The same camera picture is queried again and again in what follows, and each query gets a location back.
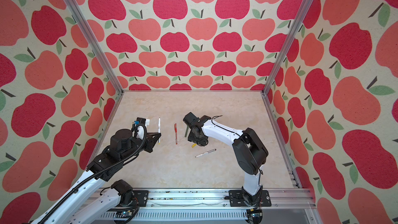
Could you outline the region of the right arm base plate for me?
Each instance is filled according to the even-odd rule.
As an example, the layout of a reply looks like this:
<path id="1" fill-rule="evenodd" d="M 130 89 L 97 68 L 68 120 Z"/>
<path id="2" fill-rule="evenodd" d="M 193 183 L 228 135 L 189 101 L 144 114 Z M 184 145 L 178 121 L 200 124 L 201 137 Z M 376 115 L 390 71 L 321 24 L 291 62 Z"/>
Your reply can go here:
<path id="1" fill-rule="evenodd" d="M 267 190 L 259 190 L 254 196 L 244 189 L 230 190 L 226 200 L 229 200 L 231 207 L 271 207 L 271 197 Z"/>

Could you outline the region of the red pen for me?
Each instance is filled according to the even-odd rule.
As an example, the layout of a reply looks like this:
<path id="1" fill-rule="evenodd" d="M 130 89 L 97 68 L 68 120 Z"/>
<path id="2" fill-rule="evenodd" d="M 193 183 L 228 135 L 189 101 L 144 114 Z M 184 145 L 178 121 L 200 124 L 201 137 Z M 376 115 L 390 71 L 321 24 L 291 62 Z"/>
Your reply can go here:
<path id="1" fill-rule="evenodd" d="M 178 145 L 177 123 L 174 124 L 174 131 L 175 131 L 175 144 Z"/>

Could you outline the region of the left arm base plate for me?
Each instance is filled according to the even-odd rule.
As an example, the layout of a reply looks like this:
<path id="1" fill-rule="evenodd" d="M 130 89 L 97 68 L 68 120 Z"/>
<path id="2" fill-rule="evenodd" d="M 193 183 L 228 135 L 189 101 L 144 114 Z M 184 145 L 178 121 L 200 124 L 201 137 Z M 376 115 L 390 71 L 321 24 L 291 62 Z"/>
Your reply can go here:
<path id="1" fill-rule="evenodd" d="M 104 194 L 105 203 L 112 203 L 112 208 L 145 207 L 148 201 L 148 190 L 110 188 Z"/>

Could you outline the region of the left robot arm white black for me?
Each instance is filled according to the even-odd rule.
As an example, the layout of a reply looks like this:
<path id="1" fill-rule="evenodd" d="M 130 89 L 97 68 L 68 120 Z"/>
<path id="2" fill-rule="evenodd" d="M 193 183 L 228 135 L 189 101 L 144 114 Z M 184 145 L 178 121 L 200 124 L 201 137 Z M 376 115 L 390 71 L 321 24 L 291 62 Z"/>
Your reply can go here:
<path id="1" fill-rule="evenodd" d="M 90 224 L 110 209 L 139 210 L 140 202 L 124 180 L 113 183 L 110 190 L 87 206 L 84 203 L 140 152 L 151 153 L 160 137 L 159 132 L 147 132 L 143 124 L 118 130 L 111 137 L 110 145 L 89 163 L 71 189 L 34 223 Z"/>

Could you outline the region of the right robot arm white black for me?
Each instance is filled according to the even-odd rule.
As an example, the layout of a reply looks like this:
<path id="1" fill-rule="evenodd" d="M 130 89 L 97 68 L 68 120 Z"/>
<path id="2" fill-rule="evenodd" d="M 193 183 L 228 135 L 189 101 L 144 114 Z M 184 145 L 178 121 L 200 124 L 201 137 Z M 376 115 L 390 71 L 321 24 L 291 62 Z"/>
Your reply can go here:
<path id="1" fill-rule="evenodd" d="M 216 116 L 206 115 L 198 118 L 192 112 L 185 115 L 183 122 L 190 129 L 188 141 L 198 146 L 206 146 L 208 139 L 214 138 L 231 146 L 239 167 L 245 172 L 241 198 L 248 206 L 259 206 L 263 190 L 260 177 L 263 174 L 262 166 L 268 157 L 267 149 L 255 130 L 230 128 L 215 119 Z"/>

